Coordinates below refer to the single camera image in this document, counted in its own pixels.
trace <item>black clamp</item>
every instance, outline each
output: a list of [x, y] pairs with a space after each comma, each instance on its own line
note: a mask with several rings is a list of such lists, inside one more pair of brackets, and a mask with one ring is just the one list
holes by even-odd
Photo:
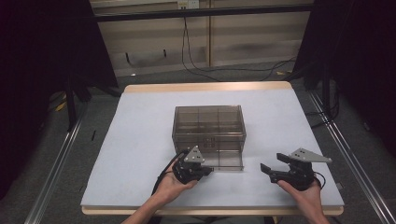
[[172, 170], [178, 181], [187, 184], [192, 180], [200, 180], [204, 175], [212, 173], [212, 167], [201, 165], [204, 162], [205, 158], [196, 146], [179, 157]]
[[289, 156], [276, 153], [276, 158], [279, 161], [287, 163], [290, 170], [288, 172], [274, 171], [261, 163], [262, 172], [270, 176], [271, 183], [284, 180], [299, 191], [308, 189], [312, 182], [317, 180], [315, 178], [315, 172], [312, 170], [312, 162], [332, 162], [332, 159], [320, 156], [304, 148], [297, 149]]

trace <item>table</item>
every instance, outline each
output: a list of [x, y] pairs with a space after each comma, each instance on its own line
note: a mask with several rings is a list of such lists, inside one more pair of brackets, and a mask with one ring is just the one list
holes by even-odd
[[[271, 184], [260, 162], [289, 170], [276, 153], [299, 147], [321, 154], [294, 90], [288, 82], [224, 82], [133, 85], [121, 96], [81, 202], [87, 215], [132, 214], [150, 195], [156, 177], [175, 155], [175, 105], [242, 106], [247, 140], [243, 172], [215, 172], [200, 180], [158, 216], [285, 216], [295, 201]], [[324, 214], [337, 216], [344, 202], [325, 163]]]

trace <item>acrylic storage organizer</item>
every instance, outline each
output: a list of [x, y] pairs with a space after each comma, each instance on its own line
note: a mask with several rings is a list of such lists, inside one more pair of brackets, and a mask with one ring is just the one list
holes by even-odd
[[178, 153], [198, 146], [204, 166], [243, 170], [247, 134], [240, 105], [177, 106], [172, 138]]

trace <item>silver bracket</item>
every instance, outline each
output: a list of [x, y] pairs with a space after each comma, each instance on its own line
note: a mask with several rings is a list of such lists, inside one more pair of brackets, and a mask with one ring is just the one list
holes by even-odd
[[332, 162], [332, 159], [324, 157], [324, 156], [320, 156], [319, 154], [309, 151], [309, 150], [306, 150], [302, 147], [293, 151], [289, 155], [289, 158], [297, 160], [297, 161], [326, 162], [326, 163]]
[[205, 159], [202, 156], [198, 146], [195, 146], [192, 148], [192, 150], [190, 150], [189, 154], [187, 154], [186, 158], [184, 158], [184, 162], [205, 162]]

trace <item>person's right hand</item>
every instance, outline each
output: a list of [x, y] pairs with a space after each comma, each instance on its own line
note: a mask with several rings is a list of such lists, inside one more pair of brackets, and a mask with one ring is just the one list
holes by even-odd
[[320, 200], [320, 186], [318, 181], [314, 181], [309, 189], [299, 191], [288, 182], [279, 180], [277, 184], [293, 197], [303, 216], [311, 224], [329, 223], [323, 214]]

